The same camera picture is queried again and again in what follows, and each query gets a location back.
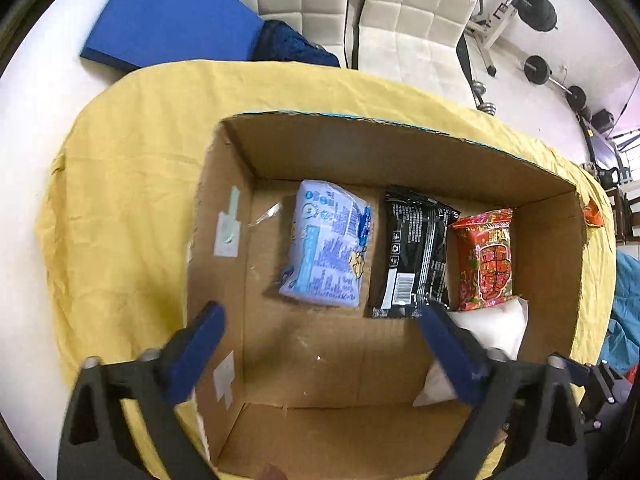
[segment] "blue cloth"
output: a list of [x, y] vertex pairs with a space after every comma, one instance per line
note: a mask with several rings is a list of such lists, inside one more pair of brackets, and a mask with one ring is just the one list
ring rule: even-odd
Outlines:
[[124, 72], [187, 59], [246, 61], [263, 24], [240, 0], [109, 0], [81, 56]]
[[640, 356], [640, 262], [616, 251], [616, 291], [611, 320], [600, 351], [619, 373], [626, 374]]

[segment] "black snack package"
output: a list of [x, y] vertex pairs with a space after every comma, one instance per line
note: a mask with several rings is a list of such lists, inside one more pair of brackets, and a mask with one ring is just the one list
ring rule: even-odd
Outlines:
[[420, 317], [416, 297], [449, 303], [444, 277], [447, 227], [460, 211], [401, 187], [387, 190], [385, 211], [389, 268], [372, 316]]

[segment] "red snack package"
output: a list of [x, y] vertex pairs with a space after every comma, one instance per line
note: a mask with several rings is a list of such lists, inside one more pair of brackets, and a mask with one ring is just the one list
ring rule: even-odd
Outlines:
[[458, 236], [460, 304], [458, 310], [494, 306], [513, 298], [511, 238], [513, 210], [498, 209], [461, 218], [451, 227]]

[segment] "box wall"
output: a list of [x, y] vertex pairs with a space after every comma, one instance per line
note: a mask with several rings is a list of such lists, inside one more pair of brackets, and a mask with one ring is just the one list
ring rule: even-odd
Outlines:
[[575, 192], [516, 209], [518, 264], [513, 289], [529, 300], [529, 322], [518, 358], [545, 362], [569, 355], [582, 287], [584, 217]]
[[268, 180], [407, 186], [503, 207], [575, 189], [509, 153], [407, 124], [284, 112], [235, 116], [223, 124], [255, 175]]
[[[239, 191], [237, 220], [241, 221], [237, 258], [213, 256], [218, 215], [228, 211], [232, 186]], [[226, 330], [213, 357], [196, 386], [198, 410], [205, 421], [212, 461], [215, 463], [225, 439], [244, 403], [242, 339], [244, 325], [244, 284], [248, 251], [249, 220], [254, 178], [223, 128], [217, 128], [204, 163], [196, 197], [197, 228], [193, 234], [188, 269], [188, 318], [193, 319], [208, 301], [225, 307]], [[213, 371], [230, 352], [234, 353], [235, 378], [231, 384], [233, 401], [229, 409], [216, 400]]]

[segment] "yellow tablecloth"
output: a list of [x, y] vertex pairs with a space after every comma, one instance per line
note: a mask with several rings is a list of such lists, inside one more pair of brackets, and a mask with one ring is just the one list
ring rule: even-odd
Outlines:
[[[495, 118], [404, 84], [297, 63], [188, 61], [138, 70], [103, 92], [53, 162], [36, 231], [69, 385], [87, 356], [130, 360], [182, 326], [193, 196], [212, 129], [233, 114], [279, 109], [428, 126], [574, 182], [606, 222], [588, 233], [571, 352], [597, 358], [615, 282], [613, 219], [603, 190], [577, 166]], [[179, 412], [197, 441], [193, 405]], [[164, 476], [139, 415], [127, 416], [152, 473]]]

